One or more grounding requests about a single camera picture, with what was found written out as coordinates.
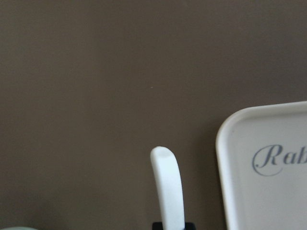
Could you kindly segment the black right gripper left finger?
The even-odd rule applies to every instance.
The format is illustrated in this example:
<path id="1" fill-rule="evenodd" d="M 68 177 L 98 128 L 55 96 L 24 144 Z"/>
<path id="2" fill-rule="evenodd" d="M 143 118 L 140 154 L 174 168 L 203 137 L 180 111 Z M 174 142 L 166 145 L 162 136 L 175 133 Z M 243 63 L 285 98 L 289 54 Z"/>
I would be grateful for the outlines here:
<path id="1" fill-rule="evenodd" d="M 163 230 L 163 224 L 162 222 L 154 222 L 152 224 L 152 230 Z"/>

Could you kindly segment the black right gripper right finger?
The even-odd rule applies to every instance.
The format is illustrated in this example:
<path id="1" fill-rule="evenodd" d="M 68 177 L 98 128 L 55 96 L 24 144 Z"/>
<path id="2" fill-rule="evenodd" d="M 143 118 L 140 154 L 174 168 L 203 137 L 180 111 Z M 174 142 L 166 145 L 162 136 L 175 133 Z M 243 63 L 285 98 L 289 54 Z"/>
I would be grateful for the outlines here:
<path id="1" fill-rule="evenodd" d="M 192 222 L 185 222 L 184 230 L 195 230 L 195 225 Z"/>

